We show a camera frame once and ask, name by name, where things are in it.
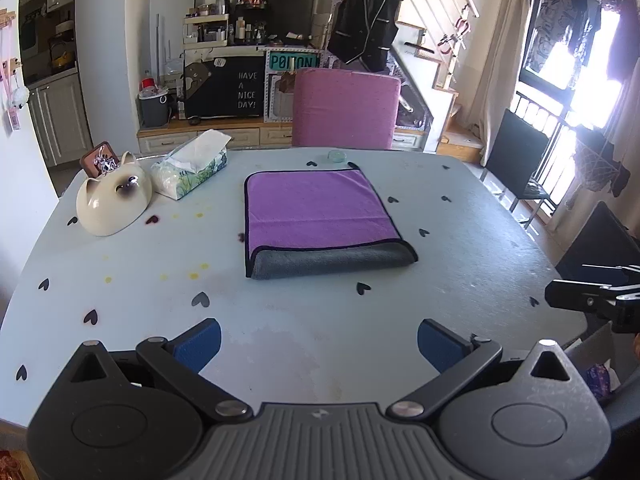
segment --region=drawer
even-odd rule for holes
[[[140,153],[169,153],[195,136],[196,132],[185,132],[183,134],[143,137],[140,139]]]
[[[243,146],[258,146],[260,144],[260,128],[233,128],[220,130],[231,136],[227,143],[228,148],[242,148]]]
[[[291,144],[291,127],[260,128],[260,144]]]
[[[394,140],[391,142],[392,150],[416,150],[420,147],[420,135],[412,134],[394,134]]]

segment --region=black letter board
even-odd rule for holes
[[[205,61],[204,65],[209,69],[211,76],[185,100],[184,113],[187,118],[262,115],[263,56],[219,57]]]

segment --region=green sign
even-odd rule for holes
[[[296,69],[314,68],[320,66],[320,56],[318,54],[306,52],[270,52],[269,69],[277,71],[289,70],[291,61],[296,60]]]

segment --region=blue gripper pad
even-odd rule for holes
[[[418,350],[434,368],[443,373],[471,353],[471,343],[433,319],[424,319],[418,327]]]
[[[220,351],[222,330],[213,318],[208,318],[169,341],[168,351],[181,364],[198,373]]]

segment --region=triangular hole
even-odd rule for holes
[[[553,352],[542,352],[542,354],[540,354],[538,362],[531,371],[531,375],[533,377],[553,379],[556,381],[569,380],[569,375],[567,375],[562,363]]]
[[[104,379],[107,376],[102,369],[102,365],[95,354],[87,354],[81,365],[76,370],[72,383],[83,383],[85,381],[95,381],[96,379]]]

